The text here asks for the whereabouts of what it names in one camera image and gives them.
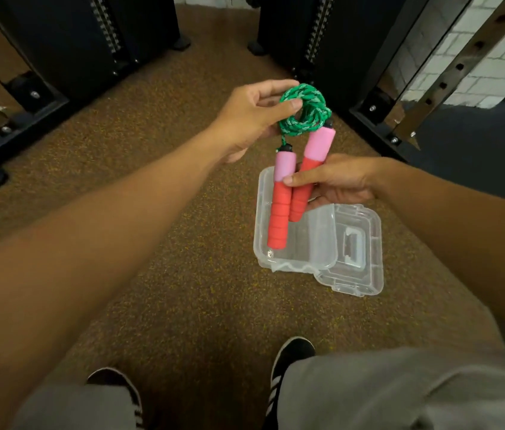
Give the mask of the black striped shoe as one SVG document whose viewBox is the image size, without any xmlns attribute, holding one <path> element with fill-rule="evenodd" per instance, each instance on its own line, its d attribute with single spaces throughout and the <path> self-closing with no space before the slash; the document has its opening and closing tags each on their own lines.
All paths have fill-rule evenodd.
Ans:
<svg viewBox="0 0 505 430">
<path fill-rule="evenodd" d="M 271 370 L 270 396 L 261 430 L 278 430 L 277 408 L 286 370 L 293 363 L 314 356 L 313 344 L 304 337 L 291 337 L 279 349 Z"/>
<path fill-rule="evenodd" d="M 112 367 L 99 368 L 88 376 L 86 384 L 125 388 L 133 403 L 135 427 L 137 430 L 146 430 L 140 392 L 125 373 Z"/>
</svg>

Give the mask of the person's right forearm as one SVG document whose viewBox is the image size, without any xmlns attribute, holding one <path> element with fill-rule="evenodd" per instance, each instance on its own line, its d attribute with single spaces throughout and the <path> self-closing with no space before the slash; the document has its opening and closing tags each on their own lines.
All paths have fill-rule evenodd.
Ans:
<svg viewBox="0 0 505 430">
<path fill-rule="evenodd" d="M 367 181 L 402 222 L 505 323 L 505 199 L 388 158 Z"/>
</svg>

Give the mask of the steel upright with holes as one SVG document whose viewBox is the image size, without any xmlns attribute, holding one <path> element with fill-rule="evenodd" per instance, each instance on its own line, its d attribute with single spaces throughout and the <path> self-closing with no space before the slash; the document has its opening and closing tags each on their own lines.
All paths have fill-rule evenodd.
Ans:
<svg viewBox="0 0 505 430">
<path fill-rule="evenodd" d="M 505 98 L 505 0 L 430 1 L 397 52 L 398 100 L 412 104 L 392 142 L 412 141 L 443 104 L 489 109 Z"/>
</svg>

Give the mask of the black striped left shoe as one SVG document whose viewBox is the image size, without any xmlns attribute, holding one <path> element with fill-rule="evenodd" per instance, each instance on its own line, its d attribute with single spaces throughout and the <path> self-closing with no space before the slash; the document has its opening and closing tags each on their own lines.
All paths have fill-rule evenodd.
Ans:
<svg viewBox="0 0 505 430">
<path fill-rule="evenodd" d="M 137 430 L 146 430 L 140 392 L 125 373 L 112 367 L 99 368 L 88 376 L 86 384 L 125 388 L 133 403 L 135 427 Z"/>
</svg>

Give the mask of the black weight stack machine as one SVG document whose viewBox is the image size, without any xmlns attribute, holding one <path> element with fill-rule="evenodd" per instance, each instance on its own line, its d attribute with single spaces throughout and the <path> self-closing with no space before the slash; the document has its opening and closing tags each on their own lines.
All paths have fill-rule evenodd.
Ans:
<svg viewBox="0 0 505 430">
<path fill-rule="evenodd" d="M 249 43 L 347 115 L 377 85 L 429 0 L 246 0 L 260 9 Z"/>
<path fill-rule="evenodd" d="M 164 52 L 191 45 L 174 0 L 0 0 L 0 29 L 72 101 L 91 99 Z"/>
</svg>

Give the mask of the clear plastic box with lid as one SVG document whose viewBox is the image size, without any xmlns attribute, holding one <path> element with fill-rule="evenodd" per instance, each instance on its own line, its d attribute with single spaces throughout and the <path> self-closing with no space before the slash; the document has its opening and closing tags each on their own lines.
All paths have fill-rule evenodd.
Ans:
<svg viewBox="0 0 505 430">
<path fill-rule="evenodd" d="M 274 167 L 258 179 L 253 250 L 262 268 L 312 274 L 333 291 L 374 296 L 384 288 L 381 220 L 361 204 L 329 204 L 290 222 L 286 247 L 268 247 Z"/>
</svg>

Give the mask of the person's right hand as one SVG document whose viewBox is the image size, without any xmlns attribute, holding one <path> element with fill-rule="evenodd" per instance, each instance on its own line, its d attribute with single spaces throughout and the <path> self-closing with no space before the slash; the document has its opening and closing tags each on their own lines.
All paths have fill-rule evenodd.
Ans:
<svg viewBox="0 0 505 430">
<path fill-rule="evenodd" d="M 313 210 L 333 203 L 366 203 L 376 199 L 375 182 L 383 165 L 385 159 L 379 157 L 358 157 L 343 153 L 328 156 L 324 164 L 311 169 L 322 170 L 322 181 L 303 186 L 310 188 L 306 209 Z"/>
</svg>

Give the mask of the green jump rope red handles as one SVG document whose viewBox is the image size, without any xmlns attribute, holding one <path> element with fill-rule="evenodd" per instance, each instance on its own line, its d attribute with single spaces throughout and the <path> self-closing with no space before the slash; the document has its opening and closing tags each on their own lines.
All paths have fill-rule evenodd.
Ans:
<svg viewBox="0 0 505 430">
<path fill-rule="evenodd" d="M 289 223 L 300 221 L 313 190 L 309 185 L 292 188 L 284 183 L 285 177 L 295 173 L 297 168 L 297 155 L 287 138 L 309 134 L 300 165 L 301 171 L 307 171 L 325 162 L 336 134 L 332 126 L 332 111 L 319 90 L 313 85 L 299 84 L 285 91 L 280 101 L 294 99 L 302 101 L 299 116 L 290 116 L 278 122 L 281 144 L 277 149 L 274 166 L 267 237 L 267 245 L 273 250 L 285 249 Z"/>
</svg>

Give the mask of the person's left hand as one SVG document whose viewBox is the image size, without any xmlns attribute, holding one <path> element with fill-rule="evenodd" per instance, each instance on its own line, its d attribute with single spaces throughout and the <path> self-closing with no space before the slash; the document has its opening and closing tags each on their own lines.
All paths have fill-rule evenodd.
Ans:
<svg viewBox="0 0 505 430">
<path fill-rule="evenodd" d="M 212 137 L 221 148 L 221 161 L 234 163 L 257 140 L 279 134 L 279 122 L 263 124 L 259 101 L 280 100 L 285 92 L 298 85 L 295 79 L 269 79 L 235 88 L 210 126 Z"/>
</svg>

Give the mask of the person's left forearm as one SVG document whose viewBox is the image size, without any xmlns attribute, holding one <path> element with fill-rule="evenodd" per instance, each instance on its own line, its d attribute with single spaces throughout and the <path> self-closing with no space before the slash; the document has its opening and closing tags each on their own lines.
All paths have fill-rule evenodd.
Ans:
<svg viewBox="0 0 505 430">
<path fill-rule="evenodd" d="M 216 122 L 0 241 L 0 430 L 240 142 Z"/>
</svg>

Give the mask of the black striped right shoe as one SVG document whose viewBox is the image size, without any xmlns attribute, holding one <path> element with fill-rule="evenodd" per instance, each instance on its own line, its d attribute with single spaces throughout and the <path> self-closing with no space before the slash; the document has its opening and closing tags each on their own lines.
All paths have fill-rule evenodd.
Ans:
<svg viewBox="0 0 505 430">
<path fill-rule="evenodd" d="M 286 370 L 293 363 L 314 356 L 313 344 L 304 337 L 291 337 L 279 349 L 271 370 L 270 396 L 261 430 L 278 430 L 277 408 Z"/>
</svg>

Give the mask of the grey shorts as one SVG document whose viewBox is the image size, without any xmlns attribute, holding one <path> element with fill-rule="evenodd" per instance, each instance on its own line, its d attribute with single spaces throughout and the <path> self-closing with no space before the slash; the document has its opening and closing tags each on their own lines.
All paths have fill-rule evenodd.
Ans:
<svg viewBox="0 0 505 430">
<path fill-rule="evenodd" d="M 505 430 L 505 354 L 395 348 L 274 367 L 261 430 Z M 36 390 L 8 430 L 145 430 L 122 385 Z"/>
</svg>

